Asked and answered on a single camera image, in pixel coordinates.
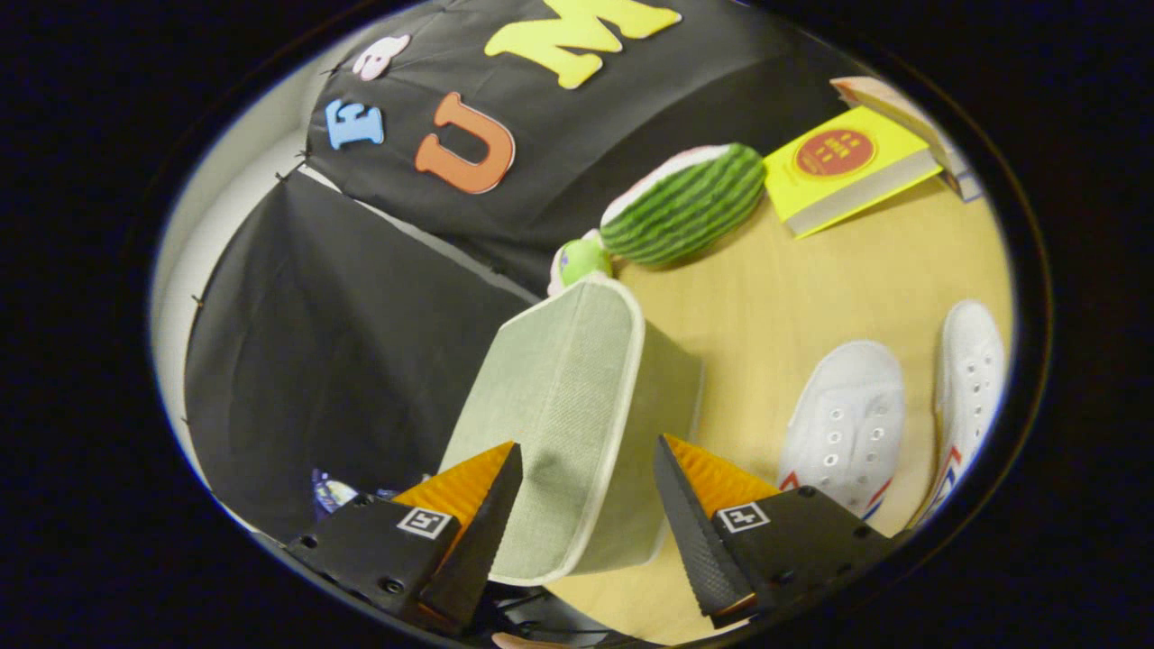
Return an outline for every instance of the yellow book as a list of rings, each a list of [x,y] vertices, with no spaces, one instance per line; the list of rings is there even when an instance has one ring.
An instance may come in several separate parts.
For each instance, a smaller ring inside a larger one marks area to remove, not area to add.
[[[794,237],[818,232],[934,177],[930,146],[859,106],[765,158],[765,189]]]

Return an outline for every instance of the yellow letter m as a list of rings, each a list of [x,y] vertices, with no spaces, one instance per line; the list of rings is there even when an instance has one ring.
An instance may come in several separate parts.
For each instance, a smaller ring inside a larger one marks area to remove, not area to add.
[[[676,24],[681,14],[634,0],[544,0],[560,18],[507,24],[485,45],[489,57],[509,52],[557,74],[557,83],[574,89],[601,69],[597,54],[574,54],[562,47],[620,52],[621,42],[601,21],[621,29],[625,38],[645,38]]]

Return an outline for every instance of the red circle label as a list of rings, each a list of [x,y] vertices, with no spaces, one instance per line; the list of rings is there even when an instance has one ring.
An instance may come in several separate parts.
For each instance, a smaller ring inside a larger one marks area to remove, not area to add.
[[[856,171],[874,159],[877,147],[860,130],[823,130],[797,148],[794,164],[810,176],[841,176]]]

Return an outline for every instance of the green striped plush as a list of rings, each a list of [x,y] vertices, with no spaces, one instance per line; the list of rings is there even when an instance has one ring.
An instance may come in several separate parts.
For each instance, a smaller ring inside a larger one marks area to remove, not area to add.
[[[675,164],[690,155],[710,159],[688,167]],[[610,206],[601,223],[601,239],[606,249],[636,263],[674,262],[705,249],[744,222],[762,197],[764,180],[762,156],[744,144],[687,151],[643,179],[638,186],[652,186],[623,209]]]

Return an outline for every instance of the green toy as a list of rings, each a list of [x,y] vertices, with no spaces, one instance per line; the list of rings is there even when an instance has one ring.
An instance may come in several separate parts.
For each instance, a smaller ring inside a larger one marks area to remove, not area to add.
[[[590,230],[583,238],[569,241],[557,249],[549,269],[548,293],[555,296],[591,273],[613,277],[609,253],[601,245],[597,230]]]

